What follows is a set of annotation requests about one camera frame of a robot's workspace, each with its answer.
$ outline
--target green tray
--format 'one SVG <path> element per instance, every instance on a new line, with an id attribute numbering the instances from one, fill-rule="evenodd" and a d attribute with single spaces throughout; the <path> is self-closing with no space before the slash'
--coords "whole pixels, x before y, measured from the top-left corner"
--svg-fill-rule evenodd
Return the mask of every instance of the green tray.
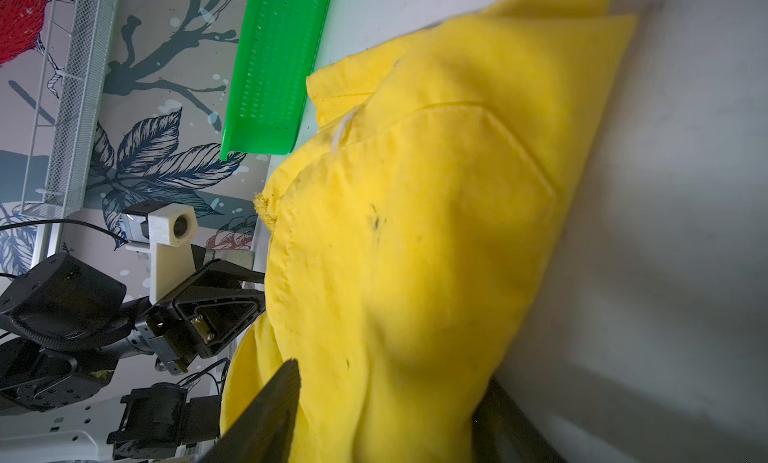
<path id="1" fill-rule="evenodd" d="M 293 150 L 330 0 L 248 0 L 220 158 Z"/>

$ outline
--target white wire mesh basket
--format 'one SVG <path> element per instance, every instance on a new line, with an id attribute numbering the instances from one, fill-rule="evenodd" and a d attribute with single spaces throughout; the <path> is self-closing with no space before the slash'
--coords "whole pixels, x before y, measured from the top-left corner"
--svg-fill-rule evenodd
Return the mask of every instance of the white wire mesh basket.
<path id="1" fill-rule="evenodd" d="M 22 191 L 22 214 L 36 218 L 66 218 L 83 207 L 101 88 L 107 68 L 112 27 L 118 0 L 76 0 L 72 28 L 56 23 L 56 0 L 45 36 L 43 70 L 40 77 L 32 128 L 32 140 Z M 51 157 L 44 188 L 32 188 L 30 163 L 34 152 L 45 65 L 53 26 L 69 34 L 67 62 L 62 75 L 62 96 L 54 128 Z"/>

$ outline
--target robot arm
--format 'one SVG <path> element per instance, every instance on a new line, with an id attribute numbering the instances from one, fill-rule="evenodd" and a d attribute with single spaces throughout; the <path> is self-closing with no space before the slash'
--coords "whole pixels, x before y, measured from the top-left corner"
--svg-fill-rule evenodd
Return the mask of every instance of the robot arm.
<path id="1" fill-rule="evenodd" d="M 197 268 L 194 209 L 146 201 L 125 210 L 129 249 L 150 253 L 150 295 L 122 303 L 125 285 L 66 253 L 19 276 L 0 295 L 0 410 L 47 411 L 109 384 L 121 358 L 155 354 L 159 369 L 187 372 L 217 355 L 265 310 L 243 282 L 264 275 L 214 260 Z"/>

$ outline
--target gray surface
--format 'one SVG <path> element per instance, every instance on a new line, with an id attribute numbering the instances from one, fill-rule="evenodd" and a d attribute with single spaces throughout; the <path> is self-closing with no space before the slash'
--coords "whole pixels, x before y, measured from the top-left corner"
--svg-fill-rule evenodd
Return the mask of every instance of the gray surface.
<path id="1" fill-rule="evenodd" d="M 768 0 L 644 13 L 500 380 L 569 461 L 768 461 Z"/>
<path id="2" fill-rule="evenodd" d="M 109 461 L 112 446 L 106 443 L 107 435 L 120 426 L 124 408 L 118 397 L 0 417 L 0 463 Z"/>

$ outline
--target yellow shirt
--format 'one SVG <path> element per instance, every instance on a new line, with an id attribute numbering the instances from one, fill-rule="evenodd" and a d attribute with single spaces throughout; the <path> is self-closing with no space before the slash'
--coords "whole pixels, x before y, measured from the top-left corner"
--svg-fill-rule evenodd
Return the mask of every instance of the yellow shirt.
<path id="1" fill-rule="evenodd" d="M 291 460 L 472 460 L 634 30 L 610 0 L 501 0 L 307 79 L 320 131 L 256 198 L 267 314 L 225 431 L 299 361 Z"/>

